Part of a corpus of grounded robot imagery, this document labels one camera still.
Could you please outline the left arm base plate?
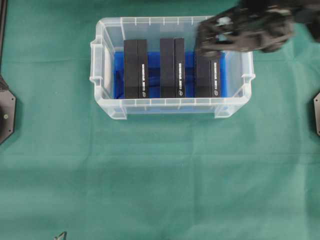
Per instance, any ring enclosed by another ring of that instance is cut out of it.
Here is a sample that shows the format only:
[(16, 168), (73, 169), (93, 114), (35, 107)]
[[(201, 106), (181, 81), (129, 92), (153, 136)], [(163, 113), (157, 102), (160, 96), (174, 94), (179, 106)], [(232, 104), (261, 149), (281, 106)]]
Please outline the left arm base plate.
[(0, 76), (0, 143), (2, 144), (15, 130), (16, 97)]

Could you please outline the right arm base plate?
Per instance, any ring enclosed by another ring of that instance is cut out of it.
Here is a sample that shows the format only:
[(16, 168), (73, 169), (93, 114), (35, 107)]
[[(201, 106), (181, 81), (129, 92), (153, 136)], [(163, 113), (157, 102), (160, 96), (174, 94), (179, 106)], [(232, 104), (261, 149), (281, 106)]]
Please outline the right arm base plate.
[(320, 92), (313, 99), (316, 134), (320, 136)]

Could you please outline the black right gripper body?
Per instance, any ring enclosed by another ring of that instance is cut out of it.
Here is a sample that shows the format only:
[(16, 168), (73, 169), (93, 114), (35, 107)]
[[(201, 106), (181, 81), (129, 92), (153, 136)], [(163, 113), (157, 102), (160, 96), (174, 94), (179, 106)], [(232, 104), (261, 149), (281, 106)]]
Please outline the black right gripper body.
[(296, 0), (241, 0), (197, 27), (197, 51), (217, 58), (222, 51), (272, 53), (294, 34)]

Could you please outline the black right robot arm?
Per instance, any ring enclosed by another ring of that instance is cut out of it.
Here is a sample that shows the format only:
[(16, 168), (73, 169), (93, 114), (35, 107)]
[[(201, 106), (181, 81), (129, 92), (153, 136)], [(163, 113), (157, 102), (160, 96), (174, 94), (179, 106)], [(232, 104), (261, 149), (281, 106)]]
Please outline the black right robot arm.
[(222, 51), (273, 53), (304, 25), (320, 41), (318, 0), (241, 0), (232, 8), (203, 20), (197, 27), (195, 49), (216, 58)]

